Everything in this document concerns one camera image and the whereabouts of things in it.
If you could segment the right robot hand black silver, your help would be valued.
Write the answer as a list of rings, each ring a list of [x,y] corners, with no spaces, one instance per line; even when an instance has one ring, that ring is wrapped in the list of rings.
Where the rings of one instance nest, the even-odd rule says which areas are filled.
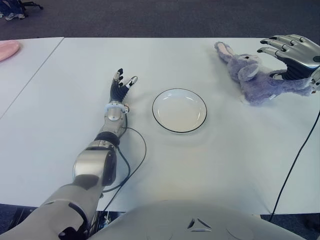
[[[280,73],[284,80],[306,79],[320,71],[320,46],[304,36],[274,35],[260,43],[268,46],[257,52],[271,55],[286,65],[286,71]]]

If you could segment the left robot hand black silver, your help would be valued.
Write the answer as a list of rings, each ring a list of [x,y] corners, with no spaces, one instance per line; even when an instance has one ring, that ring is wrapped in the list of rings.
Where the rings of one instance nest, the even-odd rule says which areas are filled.
[[[123,73],[123,69],[120,68],[113,76],[110,87],[110,102],[122,103],[129,89],[138,81],[138,77],[133,76],[129,78],[127,82],[123,82]]]

